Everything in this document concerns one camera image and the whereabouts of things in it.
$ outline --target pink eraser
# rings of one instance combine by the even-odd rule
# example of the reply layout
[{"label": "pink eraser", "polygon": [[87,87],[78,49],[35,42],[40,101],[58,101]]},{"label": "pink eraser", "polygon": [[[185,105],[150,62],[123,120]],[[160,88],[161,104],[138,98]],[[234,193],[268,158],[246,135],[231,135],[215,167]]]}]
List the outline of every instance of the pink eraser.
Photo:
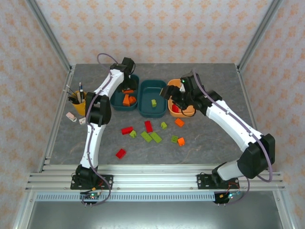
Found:
[{"label": "pink eraser", "polygon": [[72,122],[76,122],[77,118],[71,113],[71,112],[68,112],[66,114],[66,116],[72,121]]}]

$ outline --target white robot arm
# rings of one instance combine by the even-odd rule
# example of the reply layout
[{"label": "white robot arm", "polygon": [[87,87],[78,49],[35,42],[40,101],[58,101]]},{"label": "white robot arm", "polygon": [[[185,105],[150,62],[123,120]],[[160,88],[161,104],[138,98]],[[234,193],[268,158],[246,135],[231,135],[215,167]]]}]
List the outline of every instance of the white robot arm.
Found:
[{"label": "white robot arm", "polygon": [[86,94],[87,140],[80,165],[72,176],[71,189],[92,189],[102,182],[96,171],[102,134],[111,119],[110,98],[115,90],[138,88],[131,79],[134,67],[133,60],[124,57],[121,64],[110,67],[107,78],[93,93]]},{"label": "white robot arm", "polygon": [[250,127],[229,108],[215,91],[206,92],[197,74],[190,72],[184,75],[180,81],[180,88],[173,85],[166,86],[161,90],[160,95],[165,99],[171,98],[181,110],[192,105],[203,115],[215,121],[243,152],[238,160],[225,162],[215,168],[210,177],[206,176],[209,179],[206,181],[209,183],[207,187],[220,188],[221,184],[227,184],[229,180],[243,176],[254,178],[267,169],[269,163],[275,162],[275,139],[270,134],[264,136]]},{"label": "white robot arm", "polygon": [[[114,91],[118,88],[118,86],[121,83],[123,83],[123,80],[124,80],[123,72],[116,69],[110,70],[110,73],[108,74],[107,78],[98,87],[98,89],[94,91],[94,93],[98,93],[99,91],[102,91],[100,92],[100,96],[105,95],[110,99]],[[93,135],[92,138],[90,139],[92,128],[93,128]],[[99,126],[96,123],[90,123],[90,125],[88,125],[86,146],[80,163],[84,168],[90,168],[90,163],[87,157],[87,151],[88,151],[87,149],[89,149],[90,159],[93,167],[96,168],[98,166],[99,147],[101,143],[102,134],[105,128],[106,128],[106,124]]]}]

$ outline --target marker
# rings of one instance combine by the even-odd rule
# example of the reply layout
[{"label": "marker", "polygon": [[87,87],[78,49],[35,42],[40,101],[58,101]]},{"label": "marker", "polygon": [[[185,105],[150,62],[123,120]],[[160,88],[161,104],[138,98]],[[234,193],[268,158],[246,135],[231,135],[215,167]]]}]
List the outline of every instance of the marker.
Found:
[{"label": "marker", "polygon": [[72,96],[69,96],[68,100],[71,101],[73,104],[79,104],[78,100],[76,98],[72,97]]},{"label": "marker", "polygon": [[82,102],[84,99],[84,90],[82,89],[82,84],[81,84],[80,92],[81,92],[81,102]]}]

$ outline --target toy block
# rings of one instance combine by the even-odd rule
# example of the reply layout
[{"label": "toy block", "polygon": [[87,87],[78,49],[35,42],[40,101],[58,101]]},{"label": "toy block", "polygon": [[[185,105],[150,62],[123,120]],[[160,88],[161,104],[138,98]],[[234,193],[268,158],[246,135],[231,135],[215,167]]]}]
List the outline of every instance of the toy block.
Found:
[{"label": "toy block", "polygon": [[133,104],[133,103],[135,103],[136,101],[137,101],[137,99],[136,99],[135,97],[129,96],[129,103],[130,103],[130,104]]},{"label": "toy block", "polygon": [[146,131],[148,133],[153,131],[153,127],[152,127],[151,121],[145,121],[144,124],[145,124],[145,127],[146,127]]},{"label": "toy block", "polygon": [[122,92],[124,93],[124,94],[130,94],[130,93],[133,93],[134,92],[134,90],[122,90]]},{"label": "toy block", "polygon": [[178,139],[178,144],[179,144],[179,146],[183,146],[185,144],[185,141],[184,141],[183,137]]},{"label": "toy block", "polygon": [[135,132],[134,130],[130,132],[129,134],[132,138],[135,138],[137,136],[137,132]]},{"label": "toy block", "polygon": [[172,111],[179,113],[179,107],[177,107],[175,104],[172,105]]},{"label": "toy block", "polygon": [[130,102],[129,102],[129,95],[125,95],[124,100],[123,100],[123,105],[124,106],[130,106]]},{"label": "toy block", "polygon": [[178,141],[178,136],[173,135],[171,141],[172,141],[173,143],[177,143],[177,141]]},{"label": "toy block", "polygon": [[126,134],[130,134],[133,131],[133,127],[126,127],[124,129],[121,130],[122,131],[122,135],[126,135]]},{"label": "toy block", "polygon": [[177,126],[182,127],[184,125],[184,121],[182,121],[180,118],[177,118],[175,120],[175,123],[177,124]]},{"label": "toy block", "polygon": [[124,149],[120,149],[116,156],[119,158],[119,159],[122,159],[124,156],[126,155],[126,151]]},{"label": "toy block", "polygon": [[152,137],[150,137],[146,131],[143,131],[141,136],[145,139],[146,142],[150,142],[152,140]]},{"label": "toy block", "polygon": [[155,99],[152,99],[152,107],[156,107],[157,106],[157,101]]},{"label": "toy block", "polygon": [[163,130],[165,130],[167,128],[167,124],[165,122],[162,122],[161,127],[162,127]]},{"label": "toy block", "polygon": [[153,140],[155,140],[156,143],[160,143],[162,141],[162,138],[160,138],[160,136],[156,132],[152,132],[151,137],[153,138]]}]

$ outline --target patterned wall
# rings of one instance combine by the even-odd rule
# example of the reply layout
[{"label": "patterned wall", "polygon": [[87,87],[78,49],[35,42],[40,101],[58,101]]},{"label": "patterned wall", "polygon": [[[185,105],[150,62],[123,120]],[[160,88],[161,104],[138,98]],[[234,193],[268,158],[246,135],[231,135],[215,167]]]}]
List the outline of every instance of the patterned wall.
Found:
[{"label": "patterned wall", "polygon": [[0,3],[0,228],[47,145],[66,71],[25,0]]},{"label": "patterned wall", "polygon": [[258,128],[276,138],[294,213],[305,226],[305,1],[285,0],[243,72]]},{"label": "patterned wall", "polygon": [[[71,64],[238,63],[271,0],[37,0]],[[101,57],[101,62],[111,62]]]}]

